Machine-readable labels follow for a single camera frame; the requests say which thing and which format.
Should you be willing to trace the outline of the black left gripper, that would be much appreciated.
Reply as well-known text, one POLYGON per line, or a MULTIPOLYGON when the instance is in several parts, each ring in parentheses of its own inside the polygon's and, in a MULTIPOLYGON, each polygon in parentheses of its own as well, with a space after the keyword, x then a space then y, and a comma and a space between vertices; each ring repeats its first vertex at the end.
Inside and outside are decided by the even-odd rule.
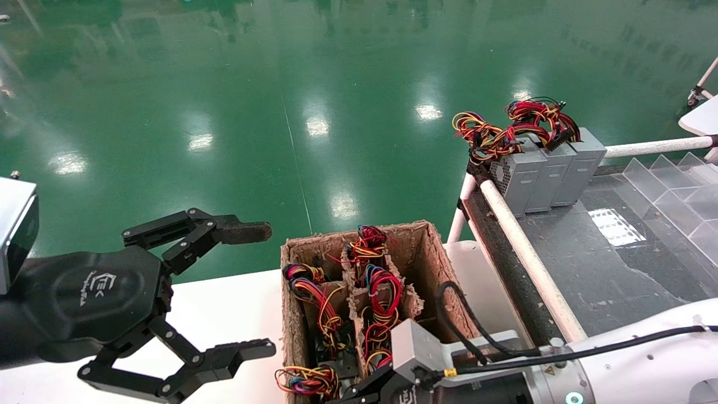
POLYGON ((92 388, 143 401, 182 403, 204 384, 232 379, 244 362, 274 356, 268 338, 199 351, 164 319, 172 298, 169 274, 182 274, 216 245, 248 245, 272 236, 269 222, 193 208, 122 232, 120 251, 28 259, 2 296, 2 368, 96 356, 77 377, 92 388), (172 244, 162 262, 147 250, 172 244), (115 369, 158 338, 182 362, 162 379, 115 369))

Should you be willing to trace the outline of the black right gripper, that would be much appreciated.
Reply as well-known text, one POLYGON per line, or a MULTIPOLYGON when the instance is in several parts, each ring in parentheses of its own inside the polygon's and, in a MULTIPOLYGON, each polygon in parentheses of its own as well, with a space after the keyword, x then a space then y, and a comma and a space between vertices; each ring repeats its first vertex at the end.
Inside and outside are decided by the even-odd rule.
POLYGON ((357 391, 328 401, 328 404, 380 402, 380 392, 387 386, 387 403, 533 403, 523 374, 483 379, 469 384, 432 388, 410 383, 394 370, 375 370, 357 384, 357 391))

